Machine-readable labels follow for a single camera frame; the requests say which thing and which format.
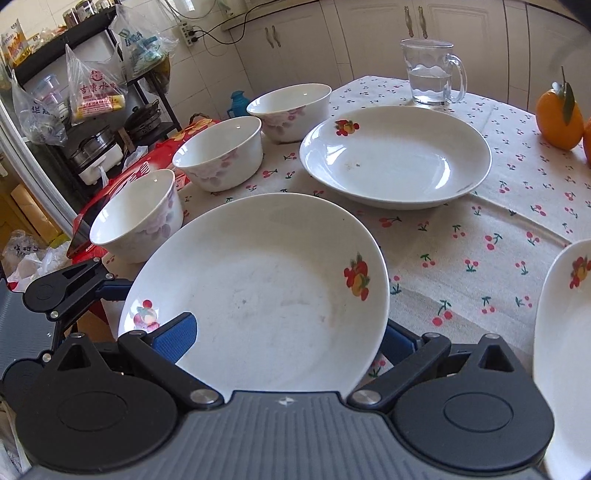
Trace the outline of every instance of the water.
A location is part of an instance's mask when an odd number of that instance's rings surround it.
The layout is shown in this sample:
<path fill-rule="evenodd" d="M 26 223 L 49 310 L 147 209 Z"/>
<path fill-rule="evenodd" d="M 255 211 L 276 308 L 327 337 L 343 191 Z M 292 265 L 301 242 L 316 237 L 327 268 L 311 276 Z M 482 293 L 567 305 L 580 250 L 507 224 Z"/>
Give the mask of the water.
<path fill-rule="evenodd" d="M 408 72 L 414 101 L 430 106 L 443 106 L 449 99 L 452 88 L 452 74 L 439 66 L 427 68 L 417 65 Z"/>

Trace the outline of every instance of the white bowl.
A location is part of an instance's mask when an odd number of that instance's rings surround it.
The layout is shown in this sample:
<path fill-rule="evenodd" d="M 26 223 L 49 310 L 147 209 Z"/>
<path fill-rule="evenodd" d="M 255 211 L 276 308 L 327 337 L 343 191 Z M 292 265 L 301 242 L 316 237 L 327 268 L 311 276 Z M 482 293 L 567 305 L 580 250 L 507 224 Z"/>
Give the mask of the white bowl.
<path fill-rule="evenodd" d="M 240 185 L 261 163 L 261 121 L 254 116 L 239 116 L 206 128 L 173 157 L 173 165 L 208 192 Z"/>
<path fill-rule="evenodd" d="M 331 92 L 322 83 L 292 85 L 253 100 L 246 111 L 262 120 L 262 130 L 274 142 L 299 142 L 328 118 Z"/>
<path fill-rule="evenodd" d="M 359 220 L 310 195 L 268 193 L 210 210 L 166 242 L 134 281 L 118 334 L 190 312 L 197 341 L 177 365 L 226 401 L 235 390 L 346 398 L 382 341 L 389 297 Z"/>
<path fill-rule="evenodd" d="M 140 263 L 183 224 L 174 172 L 156 170 L 128 183 L 97 215 L 90 241 L 128 263 Z"/>
<path fill-rule="evenodd" d="M 307 172 L 348 198 L 378 208 L 430 208 L 475 190 L 491 149 L 451 115 L 414 106 L 376 106 L 332 117 L 300 146 Z"/>

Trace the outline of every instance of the cabinet handle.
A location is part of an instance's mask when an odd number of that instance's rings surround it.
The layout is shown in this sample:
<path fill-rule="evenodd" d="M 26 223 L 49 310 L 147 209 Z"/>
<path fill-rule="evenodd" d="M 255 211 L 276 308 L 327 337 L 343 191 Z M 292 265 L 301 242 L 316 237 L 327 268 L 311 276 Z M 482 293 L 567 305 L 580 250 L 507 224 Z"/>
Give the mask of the cabinet handle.
<path fill-rule="evenodd" d="M 275 45 L 273 44 L 271 37 L 269 36 L 269 29 L 267 27 L 265 27 L 265 37 L 267 38 L 267 41 L 269 42 L 271 48 L 275 48 Z"/>
<path fill-rule="evenodd" d="M 410 38 L 414 37 L 414 32 L 413 32 L 413 19 L 410 18 L 410 10 L 408 9 L 407 6 L 404 7 L 404 19 L 406 20 L 407 23 L 407 28 L 408 28 L 408 36 Z"/>
<path fill-rule="evenodd" d="M 281 48 L 281 42 L 279 41 L 279 36 L 277 35 L 277 30 L 275 30 L 275 25 L 272 25 L 271 28 L 273 29 L 273 38 L 277 42 L 277 46 Z"/>
<path fill-rule="evenodd" d="M 423 14 L 423 7 L 418 7 L 418 22 L 421 24 L 423 38 L 429 38 L 429 35 L 427 35 L 427 21 L 425 20 L 425 15 Z"/>

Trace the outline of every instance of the food package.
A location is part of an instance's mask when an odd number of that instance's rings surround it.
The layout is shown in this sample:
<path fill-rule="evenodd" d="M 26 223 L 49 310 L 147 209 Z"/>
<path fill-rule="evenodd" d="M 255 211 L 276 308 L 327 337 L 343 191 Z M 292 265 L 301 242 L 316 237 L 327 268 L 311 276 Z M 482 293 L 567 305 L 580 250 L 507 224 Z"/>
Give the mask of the food package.
<path fill-rule="evenodd" d="M 164 35 L 132 8 L 117 4 L 117 16 L 110 29 L 121 38 L 125 75 L 133 80 L 164 61 L 178 44 L 176 38 Z"/>
<path fill-rule="evenodd" d="M 35 144 L 59 145 L 68 140 L 56 105 L 46 105 L 21 88 L 12 71 L 12 103 L 22 133 Z"/>
<path fill-rule="evenodd" d="M 128 183 L 137 180 L 138 178 L 150 173 L 154 170 L 161 170 L 169 168 L 176 174 L 176 188 L 182 189 L 190 182 L 187 176 L 181 170 L 176 170 L 172 165 L 174 154 L 177 150 L 189 139 L 197 135 L 206 128 L 219 123 L 218 120 L 210 118 L 202 118 L 195 121 L 187 128 L 175 134 L 172 138 L 165 140 L 156 145 L 154 150 L 138 158 L 135 163 L 130 165 L 124 172 L 109 181 L 109 184 L 97 193 L 93 199 L 82 209 L 79 215 L 74 219 L 73 241 L 68 251 L 68 258 L 71 258 L 73 263 L 79 263 L 89 260 L 93 257 L 103 257 L 107 254 L 107 250 L 102 247 L 97 247 L 89 241 L 80 241 L 77 236 L 82 233 L 79 231 L 82 220 L 90 225 L 92 220 L 85 219 L 86 213 L 92 209 L 100 210 L 111 198 L 117 195 Z"/>
<path fill-rule="evenodd" d="M 82 61 L 66 45 L 72 125 L 125 108 L 127 87 L 114 53 L 105 61 Z"/>
<path fill-rule="evenodd" d="M 0 36 L 0 43 L 6 64 L 11 69 L 22 63 L 31 54 L 31 48 L 18 19 L 10 26 L 8 32 Z"/>

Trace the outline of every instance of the metal screw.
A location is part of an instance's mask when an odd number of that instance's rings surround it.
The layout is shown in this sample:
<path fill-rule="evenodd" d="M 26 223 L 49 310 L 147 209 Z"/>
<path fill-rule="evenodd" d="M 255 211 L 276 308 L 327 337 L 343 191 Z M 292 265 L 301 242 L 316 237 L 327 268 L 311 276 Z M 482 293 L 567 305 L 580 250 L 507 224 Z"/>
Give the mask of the metal screw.
<path fill-rule="evenodd" d="M 189 397 L 195 403 L 201 405 L 211 405 L 215 403 L 219 398 L 219 394 L 216 391 L 210 390 L 209 388 L 200 388 L 199 390 L 193 390 Z"/>
<path fill-rule="evenodd" d="M 351 398 L 360 405 L 375 405 L 382 399 L 382 395 L 373 390 L 357 390 Z"/>

